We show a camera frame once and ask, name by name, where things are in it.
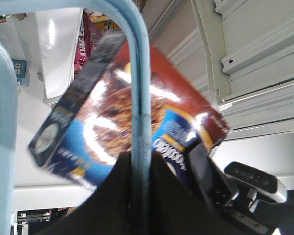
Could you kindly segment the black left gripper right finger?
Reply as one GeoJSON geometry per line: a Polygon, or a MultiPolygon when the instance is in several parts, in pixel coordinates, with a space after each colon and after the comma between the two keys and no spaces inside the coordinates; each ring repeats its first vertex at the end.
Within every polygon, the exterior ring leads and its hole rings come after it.
{"type": "Polygon", "coordinates": [[[239,235],[195,198],[174,176],[159,152],[151,154],[149,174],[149,233],[151,235],[239,235]]]}

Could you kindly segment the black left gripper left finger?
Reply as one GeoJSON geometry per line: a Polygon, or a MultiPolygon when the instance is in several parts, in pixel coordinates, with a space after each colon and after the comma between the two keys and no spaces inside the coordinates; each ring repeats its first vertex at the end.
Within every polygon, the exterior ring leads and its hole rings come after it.
{"type": "Polygon", "coordinates": [[[128,235],[131,154],[119,154],[116,164],[81,206],[38,235],[128,235]]]}

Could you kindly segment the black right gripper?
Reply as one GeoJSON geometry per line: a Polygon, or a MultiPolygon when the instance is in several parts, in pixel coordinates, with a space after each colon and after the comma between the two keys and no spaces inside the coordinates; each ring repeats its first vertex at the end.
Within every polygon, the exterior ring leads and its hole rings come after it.
{"type": "Polygon", "coordinates": [[[247,235],[294,235],[294,189],[235,186],[215,165],[203,144],[188,155],[196,184],[209,208],[247,235]]]}

